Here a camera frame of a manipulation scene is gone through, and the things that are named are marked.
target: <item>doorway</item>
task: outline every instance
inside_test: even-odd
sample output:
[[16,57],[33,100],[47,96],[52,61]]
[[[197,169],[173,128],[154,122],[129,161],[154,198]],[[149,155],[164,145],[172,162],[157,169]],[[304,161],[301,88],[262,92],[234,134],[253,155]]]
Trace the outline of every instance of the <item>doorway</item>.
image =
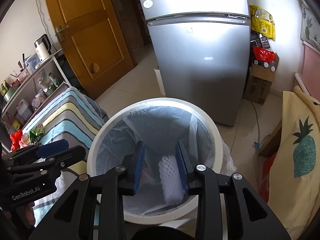
[[132,60],[138,65],[145,55],[153,53],[140,0],[112,0],[112,2]]

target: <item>striped blanket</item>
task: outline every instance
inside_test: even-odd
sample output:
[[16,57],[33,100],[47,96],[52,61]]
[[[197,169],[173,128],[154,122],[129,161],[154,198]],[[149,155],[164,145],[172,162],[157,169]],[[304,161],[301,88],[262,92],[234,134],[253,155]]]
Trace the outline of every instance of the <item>striped blanket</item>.
[[[107,120],[106,112],[92,99],[75,88],[68,88],[37,114],[23,129],[23,133],[28,133],[33,127],[42,123],[45,134],[39,141],[41,144],[65,139],[70,148],[81,145],[88,155],[95,136]],[[63,170],[56,180],[57,191],[35,201],[36,225],[78,174],[84,172],[86,172],[86,162],[79,162],[70,169]]]

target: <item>white wall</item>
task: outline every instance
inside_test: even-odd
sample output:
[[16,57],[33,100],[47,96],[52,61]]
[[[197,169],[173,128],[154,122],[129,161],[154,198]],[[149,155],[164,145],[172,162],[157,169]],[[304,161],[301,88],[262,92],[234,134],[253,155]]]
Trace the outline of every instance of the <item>white wall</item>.
[[302,72],[304,47],[300,39],[302,12],[299,0],[249,0],[273,16],[276,24],[276,40],[269,40],[271,49],[277,52],[280,61],[272,92],[292,91],[294,73]]
[[[57,49],[60,44],[49,19],[45,0],[37,0],[39,11],[48,36]],[[15,0],[0,23],[0,83],[6,79],[9,84],[14,78],[13,69],[18,73],[18,61],[22,63],[22,53],[28,57],[35,52],[34,42],[45,33],[36,6],[36,0]]]

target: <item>pineapple print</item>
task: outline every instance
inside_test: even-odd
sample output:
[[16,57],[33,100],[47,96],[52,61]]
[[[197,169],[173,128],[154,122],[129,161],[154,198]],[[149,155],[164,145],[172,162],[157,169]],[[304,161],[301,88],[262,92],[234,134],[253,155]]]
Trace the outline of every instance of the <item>pineapple print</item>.
[[310,39],[310,28],[312,27],[312,18],[309,19],[309,16],[308,16],[308,19],[307,19],[307,26],[306,26],[306,37],[307,39]]
[[294,177],[298,178],[309,174],[316,165],[316,143],[309,133],[313,131],[310,129],[313,124],[308,124],[307,117],[304,125],[299,119],[300,132],[295,132],[293,135],[297,136],[293,144],[299,143],[293,152],[294,163]]

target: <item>door handle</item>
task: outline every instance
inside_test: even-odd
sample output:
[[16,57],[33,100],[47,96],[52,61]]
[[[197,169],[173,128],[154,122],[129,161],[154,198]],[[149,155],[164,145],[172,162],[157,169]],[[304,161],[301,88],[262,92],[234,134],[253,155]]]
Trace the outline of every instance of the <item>door handle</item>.
[[65,30],[66,28],[68,28],[69,25],[61,27],[60,25],[56,27],[56,33],[57,33],[57,37],[59,38],[60,41],[64,41],[64,35],[62,33],[63,30]]
[[56,27],[56,32],[57,33],[60,33],[60,32],[62,32],[63,30],[65,30],[66,28],[68,28],[69,27],[69,25],[67,25],[67,26],[64,26],[63,28],[59,25],[59,26],[57,26]]

